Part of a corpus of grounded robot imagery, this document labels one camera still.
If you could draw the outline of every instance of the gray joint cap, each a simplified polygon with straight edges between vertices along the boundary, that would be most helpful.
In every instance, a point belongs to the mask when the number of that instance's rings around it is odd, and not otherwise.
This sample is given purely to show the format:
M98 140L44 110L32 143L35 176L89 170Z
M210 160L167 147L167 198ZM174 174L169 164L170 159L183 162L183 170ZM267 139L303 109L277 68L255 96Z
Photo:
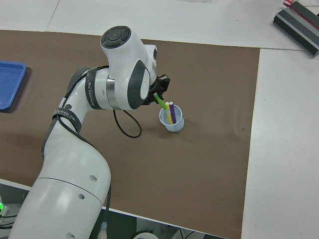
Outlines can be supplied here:
M131 37L131 30L127 26L115 26L107 30L101 37L101 45L113 49L122 46Z

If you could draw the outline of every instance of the purple marker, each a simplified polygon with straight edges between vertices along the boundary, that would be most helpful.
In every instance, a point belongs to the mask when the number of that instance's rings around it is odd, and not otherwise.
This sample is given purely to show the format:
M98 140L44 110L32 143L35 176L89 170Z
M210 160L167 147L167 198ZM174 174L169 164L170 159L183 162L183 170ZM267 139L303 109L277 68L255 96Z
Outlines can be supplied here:
M173 123L176 123L176 117L175 117L175 109L174 109L174 104L173 102L169 103L169 109L170 109L170 115Z

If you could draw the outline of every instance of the white cup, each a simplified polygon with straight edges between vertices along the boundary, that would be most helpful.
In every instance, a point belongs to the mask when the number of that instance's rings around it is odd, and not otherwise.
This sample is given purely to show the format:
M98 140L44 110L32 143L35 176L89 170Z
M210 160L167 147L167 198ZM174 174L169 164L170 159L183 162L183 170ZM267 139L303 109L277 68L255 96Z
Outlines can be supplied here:
M183 113L177 105L174 105L175 109L175 118L176 118L176 123L174 124L169 124L168 118L167 118L167 113L161 109L159 112L159 120L162 124L165 125L165 127L170 131L170 132L178 132L180 131L183 126L184 126L184 119L183 119Z

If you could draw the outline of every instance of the black velcro strap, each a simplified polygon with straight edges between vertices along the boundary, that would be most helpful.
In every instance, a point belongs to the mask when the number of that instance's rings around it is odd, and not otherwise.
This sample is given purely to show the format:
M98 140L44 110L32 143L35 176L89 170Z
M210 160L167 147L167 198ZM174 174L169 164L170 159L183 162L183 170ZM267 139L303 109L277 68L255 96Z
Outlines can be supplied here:
M54 112L53 119L56 116L62 116L64 118L67 118L72 123L75 130L77 132L80 132L82 127L81 121L71 110L67 110L65 108L57 108L56 111Z
M95 76L96 76L97 70L98 70L97 68L92 68L88 70L88 72L86 73L85 95L91 108L95 110L101 110L102 108L99 106L95 97Z

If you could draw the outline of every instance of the yellow marker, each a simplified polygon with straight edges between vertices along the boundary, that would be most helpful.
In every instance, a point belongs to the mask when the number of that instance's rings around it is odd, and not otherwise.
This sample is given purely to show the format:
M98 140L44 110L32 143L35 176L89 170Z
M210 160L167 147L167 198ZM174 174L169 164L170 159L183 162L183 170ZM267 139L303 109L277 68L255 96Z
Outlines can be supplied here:
M169 109L169 102L165 103L166 107ZM173 120L171 118L171 114L167 114L167 119L169 124L173 124Z

